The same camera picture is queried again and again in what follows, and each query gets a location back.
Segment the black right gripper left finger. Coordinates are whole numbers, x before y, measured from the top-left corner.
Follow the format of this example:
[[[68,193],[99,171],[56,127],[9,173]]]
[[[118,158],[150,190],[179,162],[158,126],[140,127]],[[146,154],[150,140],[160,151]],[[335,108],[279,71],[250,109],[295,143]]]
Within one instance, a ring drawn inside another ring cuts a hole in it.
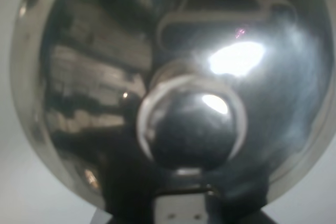
[[[107,212],[124,223],[153,223],[153,200],[168,172],[151,162],[140,148],[135,125],[102,130],[97,163]]]

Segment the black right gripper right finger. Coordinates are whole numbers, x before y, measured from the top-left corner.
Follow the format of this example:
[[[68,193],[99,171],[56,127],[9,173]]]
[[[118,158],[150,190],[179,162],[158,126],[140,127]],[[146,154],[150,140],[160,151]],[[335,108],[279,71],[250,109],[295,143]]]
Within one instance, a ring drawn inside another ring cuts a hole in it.
[[[261,169],[210,184],[205,199],[207,223],[275,223],[262,211],[268,204],[268,175]]]

